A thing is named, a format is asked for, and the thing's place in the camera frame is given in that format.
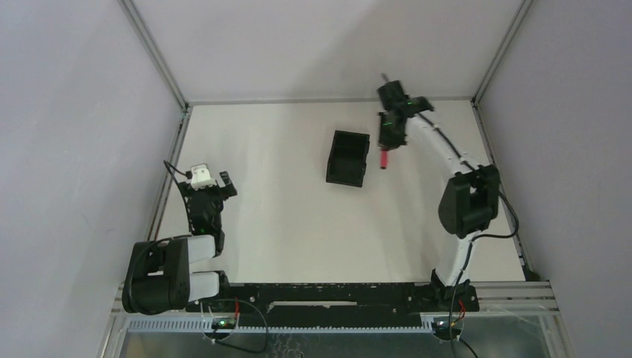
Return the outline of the red handled screwdriver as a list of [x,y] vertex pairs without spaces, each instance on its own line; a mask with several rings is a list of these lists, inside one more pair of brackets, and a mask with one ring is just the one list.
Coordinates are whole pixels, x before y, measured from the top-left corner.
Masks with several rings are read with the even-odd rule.
[[380,169],[386,170],[388,167],[388,153],[389,149],[386,147],[380,148]]

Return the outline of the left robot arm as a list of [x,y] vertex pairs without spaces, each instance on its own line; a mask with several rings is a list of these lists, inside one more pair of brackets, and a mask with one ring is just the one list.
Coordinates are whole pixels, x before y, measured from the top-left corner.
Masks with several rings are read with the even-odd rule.
[[158,315],[182,310],[189,303],[219,295],[223,271],[196,272],[194,263],[215,258],[224,250],[221,220],[224,202],[237,190],[227,172],[219,185],[204,165],[177,187],[183,197],[189,232],[133,246],[121,301],[127,313]]

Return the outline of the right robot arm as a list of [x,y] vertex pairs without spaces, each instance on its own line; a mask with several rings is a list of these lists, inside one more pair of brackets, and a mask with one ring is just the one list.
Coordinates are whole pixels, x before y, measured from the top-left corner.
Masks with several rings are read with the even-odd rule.
[[443,229],[451,236],[440,262],[432,271],[430,286],[436,296],[445,298],[464,292],[467,269],[477,241],[495,238],[487,229],[507,198],[500,192],[499,170],[469,160],[443,129],[429,117],[434,106],[423,97],[407,94],[400,81],[386,79],[377,89],[383,110],[379,112],[379,147],[383,153],[407,143],[408,122],[419,119],[421,133],[430,155],[448,172],[437,214]]

